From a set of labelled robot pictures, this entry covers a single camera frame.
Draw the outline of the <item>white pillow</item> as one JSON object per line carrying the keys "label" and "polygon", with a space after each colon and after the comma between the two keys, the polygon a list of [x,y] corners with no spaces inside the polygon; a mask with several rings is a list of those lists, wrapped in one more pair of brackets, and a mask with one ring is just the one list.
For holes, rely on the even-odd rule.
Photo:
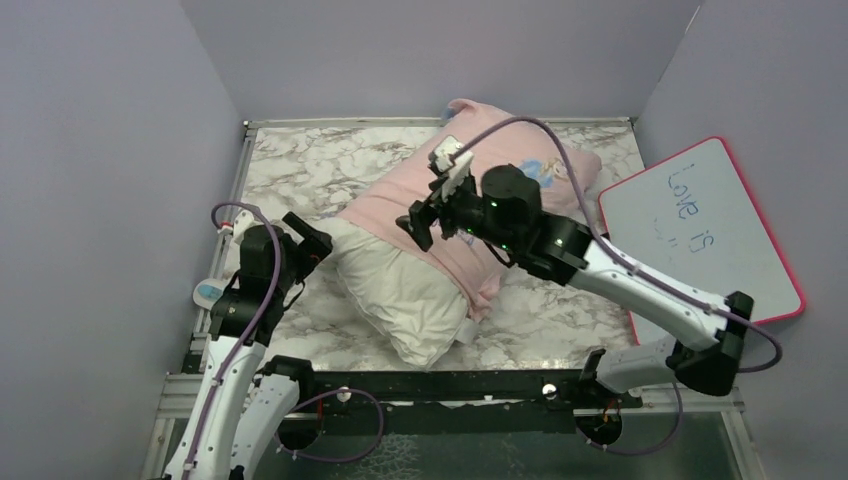
{"label": "white pillow", "polygon": [[346,220],[323,218],[317,228],[331,236],[336,283],[401,361],[427,369],[454,344],[473,342],[480,327],[447,275]]}

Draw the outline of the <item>Elsa print pink-lined pillowcase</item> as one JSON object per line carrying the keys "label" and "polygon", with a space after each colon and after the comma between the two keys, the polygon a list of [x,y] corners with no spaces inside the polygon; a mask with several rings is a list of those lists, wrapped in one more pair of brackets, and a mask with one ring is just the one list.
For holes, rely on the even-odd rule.
{"label": "Elsa print pink-lined pillowcase", "polygon": [[[504,266],[467,232],[448,240],[437,239],[428,251],[422,251],[396,224],[414,202],[431,194],[429,185],[436,177],[429,169],[428,156],[442,140],[453,136],[467,143],[511,116],[495,106],[468,99],[455,99],[448,108],[453,115],[439,134],[370,185],[338,216],[436,269],[439,277],[449,279],[466,299],[467,316],[479,321],[491,309]],[[511,164],[539,183],[544,211],[570,216],[577,210],[577,196],[561,156],[538,127],[513,123],[472,147],[471,152],[475,179],[480,180],[496,166]]]}

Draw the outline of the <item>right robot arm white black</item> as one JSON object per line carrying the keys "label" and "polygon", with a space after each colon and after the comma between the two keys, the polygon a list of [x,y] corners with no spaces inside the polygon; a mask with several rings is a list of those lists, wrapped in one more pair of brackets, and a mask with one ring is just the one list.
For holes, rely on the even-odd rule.
{"label": "right robot arm white black", "polygon": [[727,319],[748,319],[753,300],[742,292],[726,297],[691,290],[681,300],[669,287],[684,284],[661,276],[654,285],[649,268],[625,266],[611,243],[594,239],[588,226],[542,208],[540,185],[512,165],[488,170],[480,181],[467,175],[452,193],[442,175],[430,185],[431,194],[412,203],[396,225],[424,252],[434,240],[432,225],[442,237],[469,233],[490,249],[501,249],[509,265],[558,285],[599,295],[666,332],[657,341],[625,350],[592,352],[577,380],[579,398],[600,407],[615,395],[655,384],[677,382],[698,393],[730,393],[744,347],[746,326]]}

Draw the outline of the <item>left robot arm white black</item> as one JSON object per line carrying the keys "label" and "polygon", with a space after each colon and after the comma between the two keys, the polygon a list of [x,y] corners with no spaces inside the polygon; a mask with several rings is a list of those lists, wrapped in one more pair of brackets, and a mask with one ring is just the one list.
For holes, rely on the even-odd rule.
{"label": "left robot arm white black", "polygon": [[209,309],[206,367],[166,479],[252,478],[284,417],[314,397],[310,361],[262,361],[290,289],[331,254],[331,235],[292,212],[273,224],[249,208],[220,230],[238,245],[239,268]]}

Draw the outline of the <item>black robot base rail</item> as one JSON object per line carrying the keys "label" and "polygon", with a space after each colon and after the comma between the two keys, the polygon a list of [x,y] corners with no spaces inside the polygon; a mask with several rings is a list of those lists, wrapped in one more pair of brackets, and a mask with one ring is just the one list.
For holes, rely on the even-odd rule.
{"label": "black robot base rail", "polygon": [[639,408],[628,393],[604,393],[577,369],[501,371],[319,371],[316,405],[290,413],[278,434],[288,448],[320,435],[373,436],[534,432],[574,434],[575,415]]}

